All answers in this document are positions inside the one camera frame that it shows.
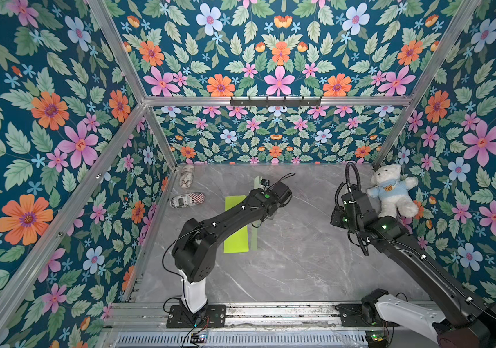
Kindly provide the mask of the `bright lime green paper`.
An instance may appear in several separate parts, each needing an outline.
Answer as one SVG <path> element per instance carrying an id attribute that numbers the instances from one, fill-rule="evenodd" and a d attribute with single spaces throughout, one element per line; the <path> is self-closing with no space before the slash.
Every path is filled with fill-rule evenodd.
<path id="1" fill-rule="evenodd" d="M 230 196 L 226 197 L 226 210 L 230 210 L 237 204 L 241 203 L 245 196 Z M 223 243 L 223 252 L 225 254 L 238 254 L 249 252 L 249 232 L 244 226 L 232 236 L 228 237 Z"/>

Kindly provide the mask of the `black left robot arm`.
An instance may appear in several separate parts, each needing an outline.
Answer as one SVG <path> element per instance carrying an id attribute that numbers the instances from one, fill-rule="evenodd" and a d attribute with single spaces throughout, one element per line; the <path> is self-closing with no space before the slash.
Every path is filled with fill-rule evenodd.
<path id="1" fill-rule="evenodd" d="M 203 221 L 192 218 L 184 224 L 172 257 L 183 284 L 181 304 L 189 313 L 197 314 L 207 306 L 205 278 L 215 266 L 219 246 L 243 227 L 271 218 L 291 197 L 291 189 L 281 183 L 269 189 L 254 188 L 223 213 Z"/>

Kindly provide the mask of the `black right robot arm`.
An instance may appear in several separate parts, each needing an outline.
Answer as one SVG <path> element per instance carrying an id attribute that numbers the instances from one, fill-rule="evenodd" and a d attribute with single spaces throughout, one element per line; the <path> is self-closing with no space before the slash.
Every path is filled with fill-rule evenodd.
<path id="1" fill-rule="evenodd" d="M 397 263 L 437 306 L 432 310 L 376 289 L 362 298 L 365 323 L 395 323 L 440 347 L 496 347 L 496 303 L 485 303 L 414 246 L 414 237 L 399 221 L 378 217 L 374 210 L 352 215 L 349 207 L 335 207 L 331 224 L 355 234 L 361 247 L 371 245 Z"/>

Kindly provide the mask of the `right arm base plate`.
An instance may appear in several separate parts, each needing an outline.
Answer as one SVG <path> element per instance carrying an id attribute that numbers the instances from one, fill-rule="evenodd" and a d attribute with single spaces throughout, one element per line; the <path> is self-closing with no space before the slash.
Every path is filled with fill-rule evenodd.
<path id="1" fill-rule="evenodd" d="M 339 313 L 342 325 L 345 327 L 400 327 L 399 324 L 388 322 L 380 317 L 375 316 L 373 319 L 362 313 L 362 305 L 360 303 L 339 303 L 335 304 L 334 309 Z"/>

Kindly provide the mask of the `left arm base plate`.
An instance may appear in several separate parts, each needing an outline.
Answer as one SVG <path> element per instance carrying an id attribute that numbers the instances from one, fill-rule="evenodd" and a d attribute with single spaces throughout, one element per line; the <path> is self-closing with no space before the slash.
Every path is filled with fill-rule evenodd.
<path id="1" fill-rule="evenodd" d="M 191 313 L 182 304 L 171 307 L 167 316 L 167 329 L 223 328 L 227 307 L 224 304 L 207 304 L 197 313 Z"/>

